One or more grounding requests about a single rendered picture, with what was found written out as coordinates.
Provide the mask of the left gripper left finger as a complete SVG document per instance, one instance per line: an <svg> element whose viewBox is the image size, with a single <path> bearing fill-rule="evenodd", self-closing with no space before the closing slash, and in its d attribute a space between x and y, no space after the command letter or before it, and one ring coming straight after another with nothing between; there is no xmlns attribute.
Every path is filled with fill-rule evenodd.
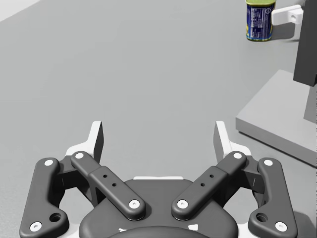
<svg viewBox="0 0 317 238"><path fill-rule="evenodd" d="M101 121L92 123L88 139L67 149L65 157L36 164L19 229L20 238L59 238L70 227L60 209L65 191L78 188L94 207L108 199L128 220L146 214L144 200L108 167L99 164L104 145Z"/></svg>

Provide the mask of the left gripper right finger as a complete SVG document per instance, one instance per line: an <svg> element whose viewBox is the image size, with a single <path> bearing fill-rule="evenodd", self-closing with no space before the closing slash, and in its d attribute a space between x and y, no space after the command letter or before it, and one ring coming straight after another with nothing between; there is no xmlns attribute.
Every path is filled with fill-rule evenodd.
<svg viewBox="0 0 317 238"><path fill-rule="evenodd" d="M258 238L297 238L298 228L282 164L256 161L248 147L230 141L223 121L216 121L213 145L218 163L209 167L172 202L171 213L190 220L210 200L225 205L241 187L252 191L258 208L247 223Z"/></svg>

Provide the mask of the black screen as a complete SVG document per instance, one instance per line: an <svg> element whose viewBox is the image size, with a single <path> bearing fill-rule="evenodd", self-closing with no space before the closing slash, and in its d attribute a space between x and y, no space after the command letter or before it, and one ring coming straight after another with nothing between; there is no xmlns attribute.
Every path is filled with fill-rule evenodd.
<svg viewBox="0 0 317 238"><path fill-rule="evenodd" d="M317 0L306 0L293 80L317 85Z"/></svg>

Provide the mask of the grey stand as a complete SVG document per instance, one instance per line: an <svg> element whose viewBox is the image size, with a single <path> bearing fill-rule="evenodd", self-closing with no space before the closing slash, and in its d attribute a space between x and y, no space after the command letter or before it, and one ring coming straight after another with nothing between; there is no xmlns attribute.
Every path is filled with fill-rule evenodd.
<svg viewBox="0 0 317 238"><path fill-rule="evenodd" d="M304 7L299 4L273 10L272 24L295 25L299 41ZM317 85L293 80L294 73L279 70L240 111L236 129L312 167L317 163Z"/></svg>

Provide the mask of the green and blue rectangular can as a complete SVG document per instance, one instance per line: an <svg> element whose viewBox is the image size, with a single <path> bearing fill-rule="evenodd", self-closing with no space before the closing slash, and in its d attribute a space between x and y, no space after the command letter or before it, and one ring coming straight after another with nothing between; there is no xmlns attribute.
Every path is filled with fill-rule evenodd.
<svg viewBox="0 0 317 238"><path fill-rule="evenodd" d="M250 41L268 41L272 37L271 14L276 0L245 0L246 38Z"/></svg>

